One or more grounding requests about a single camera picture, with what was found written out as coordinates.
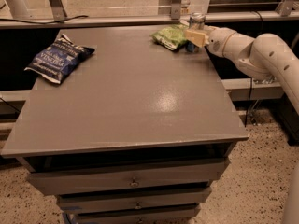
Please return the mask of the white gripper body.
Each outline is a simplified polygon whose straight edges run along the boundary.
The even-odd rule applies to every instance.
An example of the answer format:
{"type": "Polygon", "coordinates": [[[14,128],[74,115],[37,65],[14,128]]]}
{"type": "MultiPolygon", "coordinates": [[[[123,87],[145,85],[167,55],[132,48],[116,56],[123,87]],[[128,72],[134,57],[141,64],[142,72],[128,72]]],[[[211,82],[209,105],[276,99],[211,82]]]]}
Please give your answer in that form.
{"type": "Polygon", "coordinates": [[[215,28],[209,33],[207,49],[213,55],[222,58],[231,58],[232,51],[229,49],[228,41],[235,30],[230,28],[215,28]]]}

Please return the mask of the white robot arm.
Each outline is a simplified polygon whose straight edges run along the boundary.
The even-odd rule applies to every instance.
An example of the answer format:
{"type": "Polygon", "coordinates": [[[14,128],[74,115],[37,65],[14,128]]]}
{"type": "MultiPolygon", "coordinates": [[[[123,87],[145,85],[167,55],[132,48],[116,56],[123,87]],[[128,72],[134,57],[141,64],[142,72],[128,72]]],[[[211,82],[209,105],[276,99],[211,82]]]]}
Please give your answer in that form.
{"type": "MultiPolygon", "coordinates": [[[[298,59],[277,35],[256,38],[229,28],[207,26],[189,40],[233,62],[249,77],[275,77],[298,103],[298,59]]],[[[250,125],[250,140],[236,145],[231,166],[192,224],[298,224],[298,148],[290,147],[279,125],[250,125]]]]}

